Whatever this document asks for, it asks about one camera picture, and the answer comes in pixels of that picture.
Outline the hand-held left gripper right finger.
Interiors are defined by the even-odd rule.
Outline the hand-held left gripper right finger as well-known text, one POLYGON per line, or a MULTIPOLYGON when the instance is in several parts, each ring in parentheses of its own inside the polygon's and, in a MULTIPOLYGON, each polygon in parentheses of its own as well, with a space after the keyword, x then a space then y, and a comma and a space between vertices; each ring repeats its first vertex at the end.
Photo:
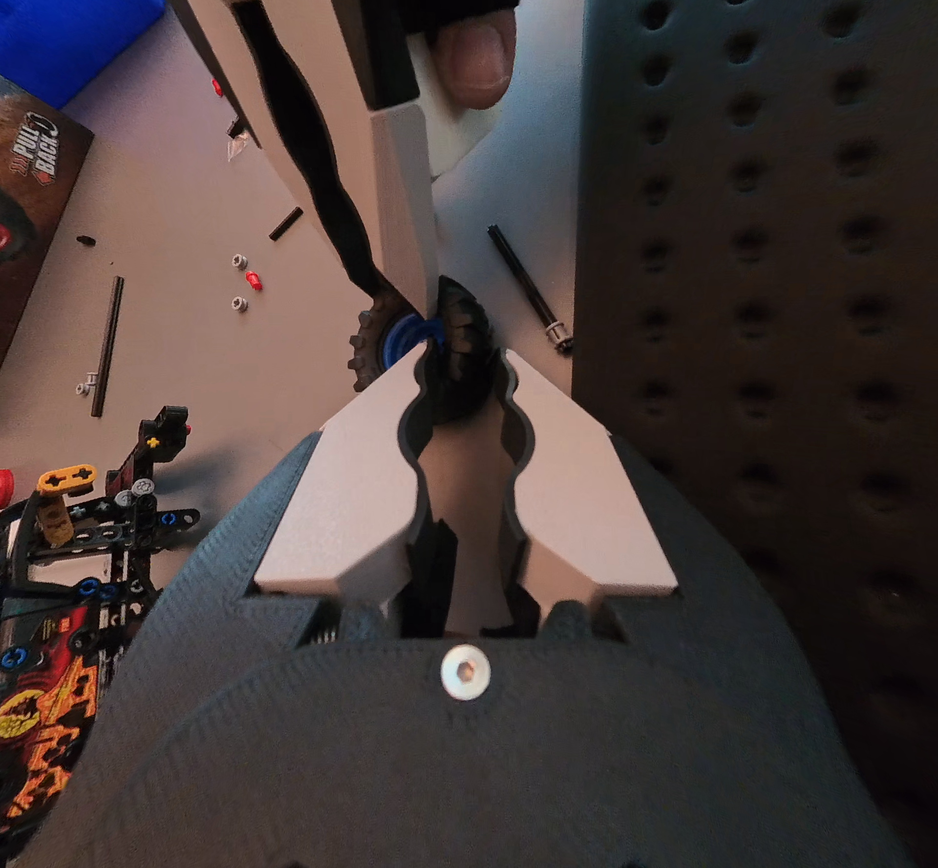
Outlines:
POLYGON ((612 437, 512 349, 498 359, 500 441, 511 461, 499 526, 514 616, 678 587, 612 437))

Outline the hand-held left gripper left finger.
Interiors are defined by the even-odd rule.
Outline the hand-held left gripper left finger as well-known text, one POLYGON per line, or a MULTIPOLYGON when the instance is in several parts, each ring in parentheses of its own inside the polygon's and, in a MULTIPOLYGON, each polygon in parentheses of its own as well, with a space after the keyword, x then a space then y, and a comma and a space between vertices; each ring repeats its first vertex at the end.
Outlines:
POLYGON ((262 593, 391 601, 407 586, 431 525, 419 457, 437 382, 420 343, 322 427, 254 574, 262 593))

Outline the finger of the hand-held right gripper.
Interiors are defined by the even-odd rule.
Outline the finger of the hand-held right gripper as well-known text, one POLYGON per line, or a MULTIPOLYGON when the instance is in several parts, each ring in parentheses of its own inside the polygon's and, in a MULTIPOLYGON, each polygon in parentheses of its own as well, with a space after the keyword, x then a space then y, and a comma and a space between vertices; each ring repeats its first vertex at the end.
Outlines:
POLYGON ((243 116, 348 278, 403 292, 403 192, 332 0, 187 0, 243 116))
POLYGON ((398 0, 248 0, 248 126, 372 297, 423 317, 438 260, 426 120, 398 0))

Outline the blue toy wheel rim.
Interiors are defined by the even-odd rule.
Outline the blue toy wheel rim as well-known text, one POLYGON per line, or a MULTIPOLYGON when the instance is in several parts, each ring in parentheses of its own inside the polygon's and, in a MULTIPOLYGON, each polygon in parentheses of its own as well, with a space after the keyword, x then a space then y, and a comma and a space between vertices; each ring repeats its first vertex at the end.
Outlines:
POLYGON ((441 346, 445 338, 444 323, 440 317, 425 319, 418 313, 407 313, 393 321, 383 335, 380 349, 383 369, 390 369, 415 346, 429 340, 441 346))

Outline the black rubber toy tyre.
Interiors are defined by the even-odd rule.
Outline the black rubber toy tyre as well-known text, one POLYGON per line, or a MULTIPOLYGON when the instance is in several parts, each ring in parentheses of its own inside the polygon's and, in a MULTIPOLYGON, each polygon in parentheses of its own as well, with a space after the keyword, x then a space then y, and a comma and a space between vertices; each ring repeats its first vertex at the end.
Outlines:
MULTIPOLYGON (((350 338, 353 357, 348 362, 355 374, 354 389, 361 393, 387 370, 380 349, 389 325, 416 310, 396 290, 388 287, 375 295, 369 310, 358 317, 358 332, 350 338)), ((437 372, 432 376, 432 409, 436 424, 465 418, 483 406, 494 373, 494 344, 489 319, 482 305, 462 285, 448 276, 439 278, 437 313, 444 323, 445 343, 435 343, 437 372)))

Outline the blue black toy monster truck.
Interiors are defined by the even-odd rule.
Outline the blue black toy monster truck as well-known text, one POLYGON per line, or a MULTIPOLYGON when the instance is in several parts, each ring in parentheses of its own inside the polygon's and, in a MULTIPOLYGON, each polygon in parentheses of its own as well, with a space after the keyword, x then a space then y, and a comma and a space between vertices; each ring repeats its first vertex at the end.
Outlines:
POLYGON ((2 517, 1 848, 13 859, 75 770, 100 700, 161 590, 151 557, 201 519, 158 510, 157 464, 191 433, 185 406, 142 420, 121 467, 41 475, 2 517))

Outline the person's right hand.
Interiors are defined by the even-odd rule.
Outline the person's right hand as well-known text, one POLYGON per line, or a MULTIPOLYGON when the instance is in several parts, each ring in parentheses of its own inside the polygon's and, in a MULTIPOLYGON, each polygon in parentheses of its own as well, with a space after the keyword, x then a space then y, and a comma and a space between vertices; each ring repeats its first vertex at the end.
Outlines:
POLYGON ((515 11, 499 10, 444 26, 429 49, 455 106, 492 108, 510 88, 517 52, 515 11))

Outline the short black axle with bushing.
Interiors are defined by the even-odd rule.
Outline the short black axle with bushing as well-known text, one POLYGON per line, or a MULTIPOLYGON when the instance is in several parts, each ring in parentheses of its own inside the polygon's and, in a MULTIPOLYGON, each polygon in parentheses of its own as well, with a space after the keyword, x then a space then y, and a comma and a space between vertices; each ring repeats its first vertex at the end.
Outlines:
POLYGON ((490 225, 487 227, 487 233, 495 249, 507 265, 510 274, 522 288, 522 292, 540 321, 548 341, 559 354, 569 356, 573 349, 573 336, 566 324, 560 321, 550 308, 533 278, 522 265, 522 261, 512 248, 504 232, 497 225, 490 225))

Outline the blue plastic bin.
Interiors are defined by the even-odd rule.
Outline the blue plastic bin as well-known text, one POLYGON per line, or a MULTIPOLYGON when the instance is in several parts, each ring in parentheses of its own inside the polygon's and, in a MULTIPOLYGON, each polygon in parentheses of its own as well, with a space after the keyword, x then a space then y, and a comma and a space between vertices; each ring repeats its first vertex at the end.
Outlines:
POLYGON ((61 108, 165 7, 165 0, 1 0, 1 75, 61 108))

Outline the monster truck toy box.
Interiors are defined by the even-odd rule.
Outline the monster truck toy box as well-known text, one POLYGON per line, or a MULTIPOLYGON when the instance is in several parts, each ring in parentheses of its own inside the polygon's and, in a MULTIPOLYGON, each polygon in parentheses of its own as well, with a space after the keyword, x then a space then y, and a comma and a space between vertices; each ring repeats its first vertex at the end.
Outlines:
POLYGON ((95 135, 1 78, 1 359, 41 274, 95 135))

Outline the long black toy axle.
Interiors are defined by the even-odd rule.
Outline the long black toy axle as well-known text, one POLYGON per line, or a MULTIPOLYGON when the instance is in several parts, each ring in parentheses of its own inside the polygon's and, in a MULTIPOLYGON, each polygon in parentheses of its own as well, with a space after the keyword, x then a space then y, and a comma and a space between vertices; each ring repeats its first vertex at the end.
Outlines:
POLYGON ((98 371, 96 373, 95 383, 92 387, 90 415, 92 418, 96 419, 102 417, 106 401, 124 287, 125 278, 119 275, 114 276, 111 285, 111 297, 107 318, 102 335, 98 371))

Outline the black studded mat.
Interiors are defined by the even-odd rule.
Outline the black studded mat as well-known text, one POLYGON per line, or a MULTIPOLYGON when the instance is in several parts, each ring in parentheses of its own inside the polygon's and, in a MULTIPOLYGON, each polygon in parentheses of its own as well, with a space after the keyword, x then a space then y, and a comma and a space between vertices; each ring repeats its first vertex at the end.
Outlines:
POLYGON ((585 0, 575 397, 740 551, 936 866, 936 0, 585 0))

